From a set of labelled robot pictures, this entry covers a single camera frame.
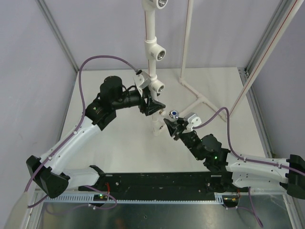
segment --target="white table surface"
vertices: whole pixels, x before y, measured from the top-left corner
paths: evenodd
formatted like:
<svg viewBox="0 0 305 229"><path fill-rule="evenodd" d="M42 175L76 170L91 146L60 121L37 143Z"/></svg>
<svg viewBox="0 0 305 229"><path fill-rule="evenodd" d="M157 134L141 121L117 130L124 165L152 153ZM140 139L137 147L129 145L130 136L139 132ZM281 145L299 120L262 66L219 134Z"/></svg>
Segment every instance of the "white table surface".
<svg viewBox="0 0 305 229"><path fill-rule="evenodd" d="M122 78L123 84L133 84L132 70L84 71L82 87L86 105L99 92L103 80L110 75ZM159 101L167 111L182 111L196 100L195 96L178 83L180 69L158 69L158 78L165 83ZM230 108L242 89L237 68L194 68L185 70L186 81L204 94L216 106ZM214 112L204 104L193 110L202 122ZM81 116L81 98L76 83L67 113L62 136L70 131ZM236 152L265 157L247 99L244 99L230 119L231 140ZM199 137L214 134L223 147L228 148L226 123L219 117L208 126L197 130ZM117 117L89 141L68 164L67 168L97 165L104 172L186 172L207 171L181 140L174 141L168 131L154 137L151 117L137 107L117 111Z"/></svg>

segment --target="gray wall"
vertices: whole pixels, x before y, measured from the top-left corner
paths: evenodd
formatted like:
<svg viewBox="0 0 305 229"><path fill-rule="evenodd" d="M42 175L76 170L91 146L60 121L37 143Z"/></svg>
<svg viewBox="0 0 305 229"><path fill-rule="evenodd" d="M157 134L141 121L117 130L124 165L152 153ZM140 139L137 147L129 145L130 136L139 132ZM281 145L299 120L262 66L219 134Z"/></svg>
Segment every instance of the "gray wall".
<svg viewBox="0 0 305 229"><path fill-rule="evenodd" d="M146 68L141 0L45 0L78 66L90 56L117 55ZM245 67L280 0L196 0L186 67ZM156 12L158 68L180 67L187 0L168 0ZM126 69L95 60L88 69Z"/></svg>
<svg viewBox="0 0 305 229"><path fill-rule="evenodd" d="M76 73L33 0L0 6L0 228L30 178L26 159L55 144Z"/></svg>
<svg viewBox="0 0 305 229"><path fill-rule="evenodd" d="M280 157L305 158L305 4L285 31L254 83L259 105ZM305 201L300 201L305 214Z"/></svg>

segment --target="metal frame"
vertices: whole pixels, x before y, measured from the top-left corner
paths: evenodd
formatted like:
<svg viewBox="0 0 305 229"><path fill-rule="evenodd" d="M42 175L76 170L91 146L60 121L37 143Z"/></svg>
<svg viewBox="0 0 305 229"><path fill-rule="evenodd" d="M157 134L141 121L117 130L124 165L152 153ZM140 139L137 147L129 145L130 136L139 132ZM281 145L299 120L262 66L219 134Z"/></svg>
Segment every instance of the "metal frame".
<svg viewBox="0 0 305 229"><path fill-rule="evenodd" d="M245 69L239 68L238 69L239 75L241 77L241 80L243 84L246 83L249 74L246 72ZM250 105L250 109L252 111L252 115L254 118L254 122L258 131L258 134L260 136L264 152L266 157L272 158L272 146L268 137L268 133L265 128L264 120L262 117L261 109L259 107L258 101L255 96L255 92L253 88L250 88L249 93L247 94L247 99ZM299 202L296 198L293 198L288 195L283 195L285 205L288 211L288 215L291 221L291 224L293 226L293 229L303 229L305 228L305 218L302 213L302 210L300 209Z"/></svg>
<svg viewBox="0 0 305 229"><path fill-rule="evenodd" d="M64 40L57 24L55 23L54 18L51 15L51 12L47 6L47 4L45 3L44 0L35 0L39 9L41 10L45 20L47 21L48 25L50 26L50 29L52 30L56 40L58 41L59 46L61 47L63 53L66 55L68 61L70 62L72 68L74 69L74 71L77 73L79 71L79 68L77 66L77 63L66 43L66 41Z"/></svg>
<svg viewBox="0 0 305 229"><path fill-rule="evenodd" d="M93 197L96 192L80 192L80 193L64 193L59 197L51 199L46 198L44 202L48 203L105 203L105 201L94 201ZM181 204L180 201L158 201L158 200L118 200L120 204ZM107 200L107 203L114 203L113 200ZM201 200L201 201L184 201L184 204L224 204L223 196L215 194L215 200Z"/></svg>
<svg viewBox="0 0 305 229"><path fill-rule="evenodd" d="M35 1L38 4L47 23L49 24L50 29L52 30L55 38L57 39L62 51L66 55L68 61L70 62L71 66L73 67L75 72L77 73L79 70L77 63L76 63L71 51L69 50L68 45L66 44L58 26L56 25L45 1L44 0L35 0ZM268 24L268 26L264 32L264 35L262 36L259 44L257 45L255 52L253 53L251 59L249 60L246 70L239 69L241 80L244 85L246 84L247 80L249 80L248 79L249 73L250 74L253 73L255 66L259 63L259 61L262 61L261 57L263 56L264 50L267 48L267 45L270 43L277 28L279 27L280 22L283 20L283 17L287 14L288 10L291 9L291 6L294 1L295 1L295 4L298 1L303 2L303 0L282 0L280 2L274 15L272 16L270 23ZM262 119L260 108L257 103L253 89L249 90L249 93L247 94L247 99L248 99L248 102L251 107L251 111L252 111L252 114L254 117L254 121L255 121L257 130L259 132L259 136L261 138L261 141L262 141L262 144L264 147L265 154L267 157L272 157L272 147L271 147L271 144L270 144L270 141L268 138L267 131L264 126L264 121ZM84 194L84 193L76 193L76 194L70 193L69 194L68 193L67 195L70 197L73 197L73 196L80 196L80 195L83 196L83 195L90 195L90 194ZM37 191L34 195L33 202L42 198L42 196L43 196L43 194L40 191ZM287 211L288 211L291 223L293 225L293 228L294 229L305 228L304 216L303 216L302 212L300 212L297 200L290 196L284 195L284 201L285 201ZM26 219L26 222L25 222L25 225L23 228L36 228L41 210L42 210L42 204L38 205L36 208L33 208L32 211L29 213L28 218Z"/></svg>
<svg viewBox="0 0 305 229"><path fill-rule="evenodd" d="M288 211L288 215L290 218L290 222L293 229L303 229L305 228L305 221L301 209L298 209L296 205L298 205L297 199L283 195L284 202Z"/></svg>
<svg viewBox="0 0 305 229"><path fill-rule="evenodd" d="M31 204L37 202L38 200L42 199L44 196L42 191L35 191ZM41 215L43 203L39 204L35 208L29 209L30 213L28 214L22 229L34 229L37 228L39 217Z"/></svg>
<svg viewBox="0 0 305 229"><path fill-rule="evenodd" d="M246 83L249 75L244 68L238 68L238 72L239 72L240 78L242 80L242 83L244 85ZM248 99L248 102L250 105L252 116L254 118L254 122L256 125L258 135L259 135L262 145L263 145L265 156L268 158L272 158L271 143L269 141L269 137L268 137L268 133L265 128L265 125L264 125L261 109L257 102L253 88L251 88L249 90L249 93L247 94L247 99Z"/></svg>
<svg viewBox="0 0 305 229"><path fill-rule="evenodd" d="M242 91L239 93L236 101L234 102L230 110L230 115L234 113L234 110L237 109L240 102L244 99L247 92L250 90L259 72L279 42L288 25L292 21L296 12L301 7L303 1L304 0L293 0L292 2L286 1L287 5L281 5L281 2L280 6L277 8L277 10L280 12L276 12L274 14L274 17L271 19L271 22L265 31L266 33L263 35L259 45L257 46L259 50L254 52L249 62L250 66L247 67L247 69L252 69L252 71L249 73L247 82L245 83Z"/></svg>

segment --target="small metal object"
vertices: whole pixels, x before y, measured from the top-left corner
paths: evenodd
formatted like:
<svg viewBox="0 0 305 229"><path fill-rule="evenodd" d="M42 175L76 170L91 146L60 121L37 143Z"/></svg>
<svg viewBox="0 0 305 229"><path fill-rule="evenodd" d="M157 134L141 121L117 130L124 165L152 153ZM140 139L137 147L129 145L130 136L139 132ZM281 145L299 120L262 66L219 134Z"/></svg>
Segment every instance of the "small metal object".
<svg viewBox="0 0 305 229"><path fill-rule="evenodd" d="M168 113L169 117L172 119L178 119L179 118L179 113L178 111L172 110Z"/></svg>
<svg viewBox="0 0 305 229"><path fill-rule="evenodd" d="M161 91L163 91L163 89L164 89L164 86L161 86L158 90L158 93L161 93Z"/></svg>
<svg viewBox="0 0 305 229"><path fill-rule="evenodd" d="M160 7L164 6L166 4L167 0L159 0L158 4Z"/></svg>
<svg viewBox="0 0 305 229"><path fill-rule="evenodd" d="M157 56L157 58L158 58L158 60L160 61L160 60L162 60L163 59L163 57L165 56L165 51L161 51L159 54L158 54L158 56Z"/></svg>

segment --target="vertical white pole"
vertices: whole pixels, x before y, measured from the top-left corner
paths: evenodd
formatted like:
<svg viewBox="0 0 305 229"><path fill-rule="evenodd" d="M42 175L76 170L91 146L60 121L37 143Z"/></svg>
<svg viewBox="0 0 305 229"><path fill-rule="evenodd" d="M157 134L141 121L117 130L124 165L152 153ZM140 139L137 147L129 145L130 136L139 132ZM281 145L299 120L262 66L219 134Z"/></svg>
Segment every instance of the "vertical white pole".
<svg viewBox="0 0 305 229"><path fill-rule="evenodd" d="M145 11L146 40L155 38L155 9Z"/></svg>
<svg viewBox="0 0 305 229"><path fill-rule="evenodd" d="M192 15L193 15L193 5L194 0L188 0L187 5L187 14L186 14L186 25L185 25L185 35L184 35L184 46L183 46L183 56L182 56L182 65L181 65L181 74L180 79L184 79L184 71L187 59L187 52L189 47L189 39L190 39L190 31L191 31L191 22L192 22Z"/></svg>

